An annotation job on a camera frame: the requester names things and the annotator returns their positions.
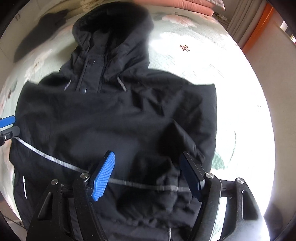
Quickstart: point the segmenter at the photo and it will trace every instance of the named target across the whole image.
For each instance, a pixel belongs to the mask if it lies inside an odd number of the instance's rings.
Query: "bed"
[[[146,7],[155,26],[149,39],[149,68],[171,72],[195,85],[215,84],[218,125],[211,172],[220,179],[245,179],[264,214],[274,177],[274,135],[266,99],[251,65],[213,17],[172,7]],[[26,81],[38,83],[69,60],[77,46],[72,26],[80,16],[68,19],[51,39],[16,63],[0,94],[1,118],[14,114]],[[0,147],[0,191],[19,216],[10,144],[7,141]],[[259,185],[261,179],[264,188]],[[225,208],[222,198],[212,240],[220,237]]]

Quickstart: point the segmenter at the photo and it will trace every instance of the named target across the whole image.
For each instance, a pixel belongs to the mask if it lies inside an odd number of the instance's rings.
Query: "jacket hood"
[[[124,55],[145,42],[152,28],[147,9],[129,2],[112,2],[81,17],[73,26],[73,35],[88,53]]]

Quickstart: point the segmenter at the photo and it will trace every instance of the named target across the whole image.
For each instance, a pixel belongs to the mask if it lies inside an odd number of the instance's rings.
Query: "white wall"
[[[296,45],[280,29],[281,23],[282,18],[275,13],[246,57],[271,113],[276,147],[271,201],[286,225],[296,211]]]

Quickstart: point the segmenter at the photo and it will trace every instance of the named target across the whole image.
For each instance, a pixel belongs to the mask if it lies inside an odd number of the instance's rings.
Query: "floor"
[[[27,237],[27,231],[24,228],[22,222],[18,219],[18,217],[11,210],[7,202],[4,200],[4,197],[2,196],[1,193],[0,193],[0,211],[2,212],[9,226],[20,238],[20,240],[25,241]]]

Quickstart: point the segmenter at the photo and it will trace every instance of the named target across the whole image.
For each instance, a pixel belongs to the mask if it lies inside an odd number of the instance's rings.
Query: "pink pillow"
[[[201,4],[197,4],[194,2],[201,2],[202,0],[134,0],[135,3],[138,4],[149,4],[149,5],[156,5],[156,6],[164,6],[164,7],[176,7],[181,8],[193,12],[199,12],[205,14],[207,16],[212,16],[214,11],[210,7],[203,6]]]
[[[197,3],[197,4],[200,4],[202,6],[210,7],[210,8],[213,8],[214,6],[216,6],[215,4],[213,4],[212,2],[209,2],[207,0],[187,0],[187,1]]]

